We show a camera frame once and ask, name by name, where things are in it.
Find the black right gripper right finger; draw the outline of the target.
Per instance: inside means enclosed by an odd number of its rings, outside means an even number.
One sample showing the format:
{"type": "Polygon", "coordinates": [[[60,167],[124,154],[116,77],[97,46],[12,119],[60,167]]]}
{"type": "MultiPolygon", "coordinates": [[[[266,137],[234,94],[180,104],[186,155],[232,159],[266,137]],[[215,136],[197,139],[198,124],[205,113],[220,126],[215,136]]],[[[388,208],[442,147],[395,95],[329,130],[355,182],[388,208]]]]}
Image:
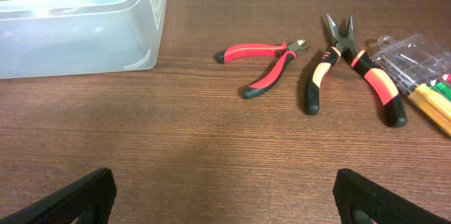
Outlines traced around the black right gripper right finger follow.
{"type": "Polygon", "coordinates": [[[342,224],[450,224],[348,168],[338,170],[333,196],[342,224]]]}

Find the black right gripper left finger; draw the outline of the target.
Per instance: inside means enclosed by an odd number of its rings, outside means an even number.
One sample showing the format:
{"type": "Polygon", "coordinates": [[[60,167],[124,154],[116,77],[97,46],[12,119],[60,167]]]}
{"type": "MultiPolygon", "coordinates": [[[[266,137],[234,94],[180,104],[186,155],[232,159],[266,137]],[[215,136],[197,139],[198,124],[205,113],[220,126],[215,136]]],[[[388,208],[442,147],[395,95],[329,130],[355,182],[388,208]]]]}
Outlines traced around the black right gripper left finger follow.
{"type": "Polygon", "coordinates": [[[113,173],[100,168],[1,219],[3,224],[107,224],[117,195],[113,173]]]}

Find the orange black needle-nose pliers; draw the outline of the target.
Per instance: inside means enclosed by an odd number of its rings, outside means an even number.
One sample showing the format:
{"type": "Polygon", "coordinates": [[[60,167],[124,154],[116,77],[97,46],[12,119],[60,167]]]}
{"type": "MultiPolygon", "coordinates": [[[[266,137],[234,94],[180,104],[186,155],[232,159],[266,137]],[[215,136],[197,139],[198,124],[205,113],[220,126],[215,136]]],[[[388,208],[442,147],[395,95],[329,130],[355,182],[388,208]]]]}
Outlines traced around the orange black needle-nose pliers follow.
{"type": "Polygon", "coordinates": [[[383,105],[388,126],[398,128],[406,125],[407,114],[395,83],[382,68],[376,65],[366,50],[356,49],[353,19],[348,20],[347,33],[344,36],[339,33],[339,26],[330,15],[326,16],[326,20],[332,43],[323,53],[321,60],[307,81],[304,92],[306,113],[311,116],[318,114],[322,79],[340,58],[344,58],[350,67],[364,78],[377,93],[383,105]]]}

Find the clear screwdriver set case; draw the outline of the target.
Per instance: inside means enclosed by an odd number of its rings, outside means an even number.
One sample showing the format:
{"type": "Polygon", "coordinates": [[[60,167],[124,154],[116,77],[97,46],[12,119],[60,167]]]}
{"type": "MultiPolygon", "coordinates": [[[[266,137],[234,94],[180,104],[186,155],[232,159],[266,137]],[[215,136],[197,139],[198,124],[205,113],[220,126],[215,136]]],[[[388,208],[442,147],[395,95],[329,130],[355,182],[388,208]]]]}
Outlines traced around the clear screwdriver set case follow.
{"type": "Polygon", "coordinates": [[[403,40],[382,36],[373,60],[405,97],[450,134],[450,50],[415,34],[403,40]]]}

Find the red black diagonal cutters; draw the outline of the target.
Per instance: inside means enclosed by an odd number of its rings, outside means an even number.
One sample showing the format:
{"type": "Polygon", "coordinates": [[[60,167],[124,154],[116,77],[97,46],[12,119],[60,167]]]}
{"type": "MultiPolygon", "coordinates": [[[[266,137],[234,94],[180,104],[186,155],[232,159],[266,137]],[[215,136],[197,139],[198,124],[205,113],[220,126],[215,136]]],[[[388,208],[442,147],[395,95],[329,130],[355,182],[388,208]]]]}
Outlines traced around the red black diagonal cutters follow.
{"type": "Polygon", "coordinates": [[[240,88],[243,99],[253,99],[267,93],[281,79],[288,64],[295,60],[310,47],[305,39],[279,44],[244,43],[232,45],[214,55],[217,63],[228,64],[242,60],[241,69],[256,69],[257,66],[266,65],[263,72],[248,85],[240,88]]]}

